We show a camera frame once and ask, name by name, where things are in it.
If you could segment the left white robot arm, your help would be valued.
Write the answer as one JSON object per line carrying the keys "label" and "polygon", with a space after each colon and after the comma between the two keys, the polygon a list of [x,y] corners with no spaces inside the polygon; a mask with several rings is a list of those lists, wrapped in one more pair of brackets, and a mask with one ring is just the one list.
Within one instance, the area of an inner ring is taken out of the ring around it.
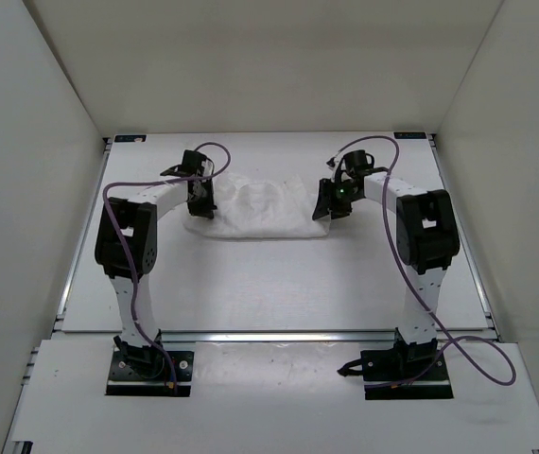
{"label": "left white robot arm", "polygon": [[166,373],[176,380],[175,364],[162,346],[154,320],[148,278],[158,256],[158,221],[185,205],[194,218],[212,219],[217,206],[216,168],[201,150],[183,152],[182,161],[153,182],[112,182],[102,189],[102,214],[94,249],[95,261],[113,285],[122,323],[114,343],[122,360],[144,378]]}

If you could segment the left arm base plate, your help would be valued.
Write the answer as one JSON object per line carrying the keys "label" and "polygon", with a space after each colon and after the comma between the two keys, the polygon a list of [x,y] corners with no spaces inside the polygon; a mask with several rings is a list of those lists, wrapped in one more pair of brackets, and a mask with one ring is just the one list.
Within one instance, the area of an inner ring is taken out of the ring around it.
{"label": "left arm base plate", "polygon": [[114,351],[105,394],[109,396],[189,397],[195,352],[169,351],[168,354],[173,360],[177,384],[171,384],[170,368],[163,365],[164,357],[160,357],[161,362],[153,366],[150,371],[143,372],[138,368],[133,368],[118,351]]}

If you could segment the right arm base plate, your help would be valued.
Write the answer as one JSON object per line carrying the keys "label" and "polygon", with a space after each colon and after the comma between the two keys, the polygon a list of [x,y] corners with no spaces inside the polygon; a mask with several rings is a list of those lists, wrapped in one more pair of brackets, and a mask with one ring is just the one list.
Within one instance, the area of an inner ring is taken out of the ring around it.
{"label": "right arm base plate", "polygon": [[402,366],[393,349],[360,352],[365,399],[449,400],[454,398],[443,358]]}

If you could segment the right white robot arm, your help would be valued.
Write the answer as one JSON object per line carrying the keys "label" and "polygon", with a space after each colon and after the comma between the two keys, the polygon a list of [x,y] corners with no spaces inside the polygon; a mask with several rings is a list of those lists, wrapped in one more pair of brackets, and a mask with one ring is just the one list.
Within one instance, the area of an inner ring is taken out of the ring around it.
{"label": "right white robot arm", "polygon": [[391,369],[402,378],[413,378],[437,353],[440,291],[461,247],[450,196],[443,189],[426,190],[394,178],[362,149],[340,153],[327,165],[332,176],[320,180],[314,220],[345,218],[353,203],[363,199],[381,205],[386,228],[388,214],[395,215],[395,233],[387,234],[388,244],[407,290],[390,350]]}

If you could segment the white skirt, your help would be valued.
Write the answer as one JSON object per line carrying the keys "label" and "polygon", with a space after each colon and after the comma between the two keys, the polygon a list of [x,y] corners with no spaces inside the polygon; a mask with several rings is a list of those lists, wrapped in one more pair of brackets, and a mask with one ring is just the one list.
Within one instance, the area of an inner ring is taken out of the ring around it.
{"label": "white skirt", "polygon": [[233,172],[214,179],[212,219],[182,212],[190,233],[216,239],[309,239],[328,235],[331,221],[314,220],[317,194],[298,175],[255,180]]}

